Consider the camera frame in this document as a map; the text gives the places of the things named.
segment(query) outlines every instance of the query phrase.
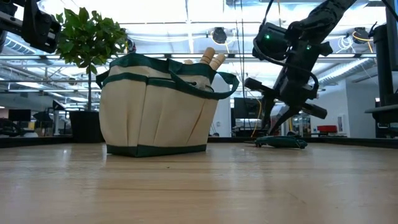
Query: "green leaves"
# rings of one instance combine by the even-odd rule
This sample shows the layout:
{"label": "green leaves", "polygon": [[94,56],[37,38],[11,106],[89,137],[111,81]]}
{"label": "green leaves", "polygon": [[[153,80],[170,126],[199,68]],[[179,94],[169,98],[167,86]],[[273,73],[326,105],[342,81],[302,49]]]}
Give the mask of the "green leaves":
{"label": "green leaves", "polygon": [[81,8],[80,8],[80,11],[79,11],[79,19],[80,19],[80,22],[81,22],[82,24],[84,24],[85,22],[87,22],[87,20],[88,20],[89,18],[90,18],[90,16],[88,15],[87,9],[84,8],[84,7],[81,7]]}
{"label": "green leaves", "polygon": [[57,54],[65,63],[75,63],[86,73],[97,74],[95,65],[103,65],[112,55],[124,51],[126,31],[112,19],[103,19],[97,11],[89,13],[83,7],[76,14],[65,9],[55,18],[63,27]]}

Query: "bag handle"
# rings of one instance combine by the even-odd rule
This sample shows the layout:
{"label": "bag handle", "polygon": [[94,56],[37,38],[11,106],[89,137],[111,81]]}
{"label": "bag handle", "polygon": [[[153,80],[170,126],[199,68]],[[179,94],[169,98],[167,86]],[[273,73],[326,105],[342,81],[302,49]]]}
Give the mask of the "bag handle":
{"label": "bag handle", "polygon": [[105,78],[107,78],[108,76],[109,76],[109,70],[100,75],[95,76],[95,83],[97,83],[100,89],[102,89],[103,87],[102,83],[104,82]]}
{"label": "bag handle", "polygon": [[224,93],[213,93],[205,90],[200,90],[194,87],[193,85],[190,85],[189,83],[187,83],[177,75],[178,71],[182,67],[182,63],[176,62],[169,58],[167,59],[167,61],[169,63],[169,72],[172,77],[172,80],[175,82],[177,90],[180,90],[182,92],[195,95],[201,98],[222,100],[230,97],[238,89],[239,80],[236,78],[235,75],[226,72],[218,72],[218,74],[221,75],[221,77],[227,84],[232,85],[232,90]]}

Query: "wood grain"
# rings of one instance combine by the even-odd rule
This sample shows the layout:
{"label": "wood grain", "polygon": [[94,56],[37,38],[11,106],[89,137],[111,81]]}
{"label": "wood grain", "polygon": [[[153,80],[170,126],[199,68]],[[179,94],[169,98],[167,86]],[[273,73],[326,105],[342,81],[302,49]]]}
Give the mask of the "wood grain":
{"label": "wood grain", "polygon": [[104,145],[0,149],[0,223],[397,223],[398,150],[210,144],[135,159]]}

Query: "wooden handle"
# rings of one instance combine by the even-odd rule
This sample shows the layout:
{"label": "wooden handle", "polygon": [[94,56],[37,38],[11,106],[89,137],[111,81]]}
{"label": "wooden handle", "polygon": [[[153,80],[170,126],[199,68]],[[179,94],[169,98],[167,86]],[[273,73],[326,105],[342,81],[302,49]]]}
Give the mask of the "wooden handle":
{"label": "wooden handle", "polygon": [[217,70],[224,62],[225,62],[225,55],[219,54],[217,55],[216,58],[213,58],[213,60],[210,62],[210,67],[213,70]]}
{"label": "wooden handle", "polygon": [[203,53],[203,56],[201,57],[199,63],[210,64],[215,53],[216,53],[216,51],[212,47],[206,48],[205,53]]}
{"label": "wooden handle", "polygon": [[184,64],[191,65],[191,64],[193,64],[193,62],[192,62],[192,60],[188,59],[188,60],[184,61]]}

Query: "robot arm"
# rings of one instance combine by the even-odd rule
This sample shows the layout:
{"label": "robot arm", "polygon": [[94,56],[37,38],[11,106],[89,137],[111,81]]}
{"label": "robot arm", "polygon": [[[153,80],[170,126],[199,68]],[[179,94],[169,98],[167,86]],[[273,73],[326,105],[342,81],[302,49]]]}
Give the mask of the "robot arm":
{"label": "robot arm", "polygon": [[[327,0],[316,7],[306,19],[291,23],[288,29],[271,23],[260,26],[253,41],[253,56],[281,65],[283,69],[272,89],[252,78],[246,79],[244,86],[260,91],[263,95],[262,128],[268,123],[276,100],[284,102],[287,107],[268,134],[272,134],[283,122],[300,111],[321,119],[326,118],[325,109],[306,103],[308,99],[317,97],[319,87],[311,70],[319,55],[327,56],[333,52],[329,42],[322,42],[355,1]],[[310,78],[314,79],[314,86],[308,85]]]}
{"label": "robot arm", "polygon": [[[48,53],[55,52],[61,25],[37,7],[40,0],[0,1],[0,52],[7,32],[21,36],[32,47]],[[17,4],[24,7],[24,19],[16,19]]]}

